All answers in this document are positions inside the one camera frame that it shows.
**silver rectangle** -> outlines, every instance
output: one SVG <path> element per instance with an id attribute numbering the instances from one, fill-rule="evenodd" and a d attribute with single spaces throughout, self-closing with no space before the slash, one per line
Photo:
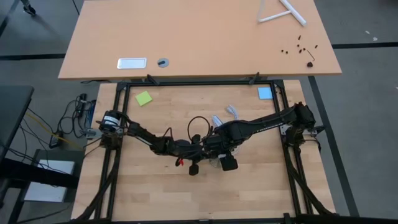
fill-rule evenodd
<path id="1" fill-rule="evenodd" d="M 118 60 L 118 69 L 143 69 L 146 66 L 146 58 L 119 58 Z"/>

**black metal frame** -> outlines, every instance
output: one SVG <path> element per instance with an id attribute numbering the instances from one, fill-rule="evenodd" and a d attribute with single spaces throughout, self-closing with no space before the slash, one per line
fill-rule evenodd
<path id="1" fill-rule="evenodd" d="M 142 87 L 142 86 L 190 86 L 190 85 L 270 85 L 271 87 L 271 92 L 272 92 L 272 99 L 274 101 L 274 109 L 275 112 L 279 112 L 279 102 L 278 102 L 278 96 L 277 96 L 277 90 L 276 88 L 279 88 L 280 94 L 282 97 L 282 104 L 284 108 L 289 107 L 288 102 L 287 102 L 287 97 L 286 97 L 286 92 L 285 88 L 283 85 L 283 80 L 255 80 L 255 83 L 250 80 L 209 80 L 209 79 L 201 79 L 201 80 L 195 80 L 195 81 L 190 81 L 187 79 L 178 79 L 177 81 L 169 80 L 166 82 L 157 82 L 153 80 L 150 76 L 148 76 L 148 79 L 146 81 L 142 80 L 131 80 L 130 83 L 118 83 L 116 87 L 116 95 L 114 99 L 114 105 L 113 109 L 117 110 L 120 97 L 122 94 L 122 90 L 124 90 L 124 103 L 123 103 L 123 108 L 122 112 L 126 113 L 127 112 L 127 106 L 129 102 L 129 93 L 130 93 L 130 88 L 131 87 Z M 284 151 L 284 157 L 286 161 L 286 166 L 288 169 L 287 161 L 290 160 L 290 153 L 289 153 L 289 148 L 284 144 L 283 140 L 283 135 L 280 132 L 280 139 L 282 143 L 282 148 Z M 110 160 L 110 154 L 111 150 L 107 148 L 105 152 L 105 157 L 104 157 L 104 164 L 103 164 L 103 170 L 101 173 L 101 183 L 100 186 L 102 186 L 107 178 L 107 173 L 108 173 L 108 166 L 109 166 L 109 160 Z M 121 157 L 121 147 L 116 150 L 116 155 L 115 155 L 115 163 L 119 164 L 120 157 Z M 300 178 L 305 182 L 305 175 L 304 175 L 304 169 L 303 169 L 303 164 L 302 160 L 300 157 L 300 149 L 296 148 L 294 150 L 294 156 L 296 160 L 296 165 L 297 165 L 297 170 Z M 114 197 L 116 194 L 116 184 L 117 184 L 117 173 L 118 173 L 118 168 L 116 169 L 116 177 L 113 179 L 111 183 L 111 191 L 109 194 L 109 201 L 108 201 L 108 208 L 107 208 L 107 214 L 106 218 L 108 220 L 112 219 L 112 213 L 113 213 L 113 207 L 114 207 Z M 297 193 L 297 188 L 296 188 L 296 183 L 294 177 L 288 172 L 288 178 L 289 178 L 289 186 L 290 186 L 290 191 L 292 193 L 292 202 L 294 206 L 294 211 L 295 211 L 295 216 L 299 216 L 302 214 L 301 208 L 300 208 L 300 202 L 299 202 L 299 196 Z M 313 214 L 312 211 L 312 204 L 310 203 L 308 197 L 304 194 L 303 192 L 303 197 L 305 199 L 305 207 L 307 210 L 308 214 Z M 95 219 L 101 218 L 101 208 L 102 208 L 102 199 L 97 204 L 96 210 L 95 210 Z M 212 223 L 275 223 L 275 222 L 280 222 L 280 223 L 287 223 L 286 219 L 290 219 L 289 214 L 286 213 L 284 218 L 253 218 L 253 219 L 230 219 L 230 220 L 208 220 L 208 222 Z M 201 223 L 203 220 L 165 220 L 165 221 L 156 221 L 156 222 L 139 222 L 139 221 L 134 221 L 134 222 L 127 222 L 127 223 Z"/>

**robotic arm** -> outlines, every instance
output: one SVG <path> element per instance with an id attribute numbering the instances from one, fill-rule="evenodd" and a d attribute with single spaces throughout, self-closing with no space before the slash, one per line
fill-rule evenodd
<path id="1" fill-rule="evenodd" d="M 212 130 L 203 138 L 196 134 L 191 142 L 174 140 L 170 136 L 158 137 L 131 121 L 127 115 L 118 111 L 107 111 L 103 120 L 99 122 L 99 129 L 103 132 L 103 142 L 108 147 L 116 147 L 120 137 L 125 134 L 147 144 L 152 152 L 161 156 L 177 157 L 176 166 L 183 164 L 183 159 L 192 161 L 190 175 L 198 174 L 197 163 L 204 159 L 219 158 L 224 171 L 238 168 L 236 159 L 231 151 L 248 140 L 253 134 L 276 128 L 284 124 L 291 125 L 286 130 L 286 143 L 290 146 L 299 146 L 304 143 L 303 131 L 312 129 L 315 124 L 312 112 L 302 103 L 252 121 L 230 121 Z"/>

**wooden desk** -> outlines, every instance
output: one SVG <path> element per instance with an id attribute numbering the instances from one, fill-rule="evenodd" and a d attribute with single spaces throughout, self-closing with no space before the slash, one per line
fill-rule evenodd
<path id="1" fill-rule="evenodd" d="M 259 86 L 134 87 L 127 113 L 156 135 L 163 135 L 171 126 L 175 139 L 188 139 L 187 124 L 194 116 L 211 120 L 211 115 L 217 114 L 223 121 L 231 120 L 232 116 L 225 111 L 228 104 L 236 107 L 241 119 L 274 113 L 272 100 L 259 100 Z M 104 112 L 113 107 L 115 89 L 116 84 L 100 86 L 94 120 L 101 120 Z M 290 105 L 304 102 L 299 81 L 285 81 L 285 89 Z M 134 96 L 144 90 L 153 101 L 140 107 Z M 190 131 L 203 135 L 206 124 L 195 120 Z M 188 175 L 188 166 L 175 167 L 174 157 L 157 156 L 135 138 L 125 137 L 123 141 L 113 220 L 274 218 L 284 212 L 294 216 L 277 129 L 254 135 L 240 146 L 236 155 L 239 169 L 223 172 L 208 161 L 201 161 L 196 176 Z M 308 141 L 301 149 L 308 186 L 333 211 L 317 144 Z M 72 218 L 84 211 L 97 192 L 103 157 L 104 149 L 97 149 L 85 159 Z M 107 201 L 105 196 L 102 214 L 106 214 Z"/>
<path id="2" fill-rule="evenodd" d="M 59 78 L 341 74 L 313 0 L 289 1 L 306 27 L 292 15 L 257 23 L 260 0 L 85 1 Z M 267 0 L 262 15 L 283 11 Z M 119 58 L 132 57 L 147 58 L 146 68 L 116 68 Z M 170 65 L 160 68 L 160 58 Z"/>

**blue sticky note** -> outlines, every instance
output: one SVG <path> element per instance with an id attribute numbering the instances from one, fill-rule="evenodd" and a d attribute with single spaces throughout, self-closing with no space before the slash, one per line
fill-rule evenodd
<path id="1" fill-rule="evenodd" d="M 270 87 L 259 87 L 259 98 L 260 100 L 271 100 L 272 92 Z"/>

